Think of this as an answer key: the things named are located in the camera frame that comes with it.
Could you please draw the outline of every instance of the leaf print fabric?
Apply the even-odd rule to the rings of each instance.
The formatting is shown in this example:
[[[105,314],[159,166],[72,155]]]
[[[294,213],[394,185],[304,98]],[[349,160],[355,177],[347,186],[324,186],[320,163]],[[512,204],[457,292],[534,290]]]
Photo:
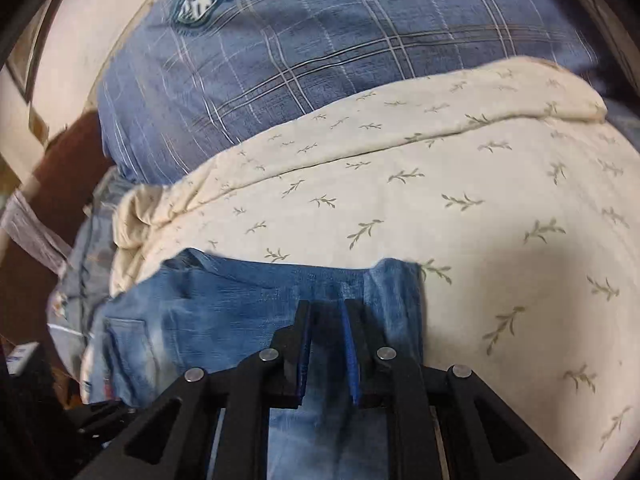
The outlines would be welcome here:
[[[447,283],[449,283],[449,285],[452,285],[453,284],[453,280],[449,276],[446,275],[446,272],[449,272],[451,270],[451,267],[450,266],[436,267],[436,266],[433,265],[434,261],[435,261],[435,259],[432,258],[431,260],[429,260],[428,262],[424,262],[420,266],[420,270],[422,271],[422,278],[424,280],[426,280],[427,279],[427,272],[433,272],[439,278],[442,278]]]
[[[562,162],[552,162],[551,168],[553,169],[553,171],[547,171],[546,174],[553,178],[554,184],[556,184],[556,186],[558,185],[558,178],[560,176],[562,176],[566,180],[566,176],[564,174],[566,166]]]
[[[513,323],[516,316],[524,311],[526,311],[526,307],[514,306],[510,314],[498,314],[495,316],[495,319],[499,321],[498,327],[493,332],[489,332],[482,336],[482,339],[489,340],[489,346],[486,348],[487,355],[491,355],[494,352],[494,345],[498,342],[498,339],[500,339],[500,334],[502,334],[507,327],[509,327],[511,335],[516,335],[513,330]]]
[[[530,238],[540,238],[546,244],[546,238],[543,236],[546,233],[562,233],[564,235],[566,231],[558,225],[555,218],[552,218],[548,224],[541,224],[540,220],[536,220],[531,232],[525,233],[524,243],[526,244]]]
[[[404,170],[400,170],[399,173],[395,174],[395,175],[391,175],[388,180],[387,183],[391,182],[392,180],[399,180],[400,182],[402,182],[403,184],[406,184],[406,180],[408,178],[415,178],[418,176],[424,176],[424,173],[419,173],[418,172],[418,168],[415,168],[411,173],[405,173]]]
[[[628,412],[630,409],[631,409],[631,406],[625,406],[625,408],[619,414],[611,417],[611,421],[612,421],[611,427],[607,431],[605,431],[601,437],[602,444],[600,445],[600,451],[604,449],[605,444],[613,436],[614,431],[622,430],[622,419],[624,418],[625,413]]]
[[[593,278],[591,278],[590,276],[587,276],[587,281],[589,283],[591,283],[591,285],[593,285],[593,288],[591,289],[591,293],[592,294],[605,294],[607,297],[607,301],[609,301],[611,298],[618,297],[620,295],[620,289],[619,288],[613,288],[610,284],[609,284],[609,279],[605,278],[605,285],[601,285],[599,284],[596,280],[594,280]]]
[[[321,197],[310,200],[309,202],[316,202],[318,204],[318,207],[320,207],[321,204],[327,204],[328,206],[331,206],[332,208],[335,209],[334,202],[336,200],[337,200],[336,198],[327,198],[326,195],[324,194]]]
[[[459,82],[459,83],[455,83],[455,85],[453,85],[453,86],[451,87],[451,90],[449,90],[449,91],[450,91],[451,93],[453,93],[453,92],[457,92],[457,91],[459,91],[459,90],[462,90],[462,89],[465,87],[465,85],[466,85],[466,81],[461,81],[461,82]]]
[[[293,184],[289,184],[289,189],[282,192],[282,197],[286,197],[289,193],[298,189],[298,186],[304,182],[304,179],[301,178],[299,181],[294,182]]]
[[[478,151],[481,152],[482,150],[488,150],[489,152],[493,153],[494,149],[501,149],[501,150],[510,150],[511,146],[509,145],[508,142],[494,142],[492,140],[490,140],[488,143],[486,144],[481,144],[480,146],[478,146]]]
[[[375,220],[373,219],[371,222],[363,224],[360,223],[358,224],[361,229],[357,232],[354,233],[353,235],[349,235],[347,236],[347,238],[353,238],[353,240],[351,241],[351,244],[349,245],[349,249],[353,249],[353,246],[355,245],[355,243],[360,240],[360,237],[364,234],[364,233],[369,233],[369,236],[371,236],[371,230],[373,229],[373,226],[376,224],[382,224],[383,220]]]
[[[640,168],[598,99],[511,58],[335,102],[190,186],[134,190],[114,217],[114,293],[186,247],[273,266],[419,262],[425,364],[471,366],[581,480],[612,480],[640,434],[629,410],[598,452],[640,398]]]
[[[466,193],[463,195],[464,198],[455,198],[453,196],[447,196],[445,194],[442,195],[443,199],[447,201],[446,207],[451,207],[452,205],[459,205],[460,211],[466,211],[473,205],[481,205],[484,203],[484,200],[471,200]]]
[[[595,373],[588,373],[586,370],[587,365],[582,365],[579,370],[576,370],[575,372],[567,370],[562,376],[563,379],[572,379],[574,381],[576,394],[580,388],[580,382],[585,383],[591,389],[592,393],[596,392],[596,385],[593,381],[598,375]]]
[[[280,249],[278,249],[277,253],[274,253],[273,251],[270,250],[270,248],[267,247],[267,254],[265,258],[270,258],[271,263],[273,264],[277,261],[286,260],[288,256],[290,256],[290,254],[284,254],[284,255],[281,254]]]

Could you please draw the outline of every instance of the plaid pattern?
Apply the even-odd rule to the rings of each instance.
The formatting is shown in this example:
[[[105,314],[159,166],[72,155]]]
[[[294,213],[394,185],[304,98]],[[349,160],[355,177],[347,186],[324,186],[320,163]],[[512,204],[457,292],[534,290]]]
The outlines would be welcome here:
[[[98,90],[105,152],[134,182],[173,183],[356,92],[503,57],[557,61],[603,94],[622,80],[575,0],[234,0],[195,36],[172,28],[177,1],[152,6]]]

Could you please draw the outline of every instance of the white wall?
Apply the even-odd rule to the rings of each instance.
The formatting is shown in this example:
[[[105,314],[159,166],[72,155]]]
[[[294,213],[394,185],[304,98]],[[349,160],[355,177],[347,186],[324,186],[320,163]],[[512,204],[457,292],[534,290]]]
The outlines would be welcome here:
[[[6,67],[0,70],[0,154],[21,182],[44,154],[44,147],[29,130],[29,107]]]
[[[145,0],[63,0],[42,53],[33,106],[55,135],[82,113],[103,64]]]

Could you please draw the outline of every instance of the black metal bracket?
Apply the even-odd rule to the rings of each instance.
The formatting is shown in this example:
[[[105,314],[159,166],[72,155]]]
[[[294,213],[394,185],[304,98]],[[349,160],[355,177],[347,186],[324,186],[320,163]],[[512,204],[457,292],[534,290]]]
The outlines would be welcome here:
[[[76,478],[204,479],[220,409],[226,408],[214,480],[264,480],[270,408],[296,409],[305,391],[314,310],[236,368],[178,378]],[[344,341],[353,402],[385,407],[391,480],[577,480],[572,471],[468,367],[421,366],[347,301]]]

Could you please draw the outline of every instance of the denim jeans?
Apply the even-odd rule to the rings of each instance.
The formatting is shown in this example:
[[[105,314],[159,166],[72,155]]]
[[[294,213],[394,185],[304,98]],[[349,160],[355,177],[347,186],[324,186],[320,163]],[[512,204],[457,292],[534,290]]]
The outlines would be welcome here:
[[[109,275],[116,251],[113,212],[133,184],[109,170],[94,190],[91,216],[82,223],[65,273],[47,301],[47,325],[68,372],[80,377],[95,309],[109,299]]]
[[[91,402],[147,406],[191,367],[236,366],[292,324],[299,300],[318,309],[306,394],[297,410],[271,410],[271,479],[386,478],[382,410],[354,409],[341,309],[362,299],[386,343],[422,360],[422,280],[417,264],[371,269],[261,264],[187,249],[95,316]]]

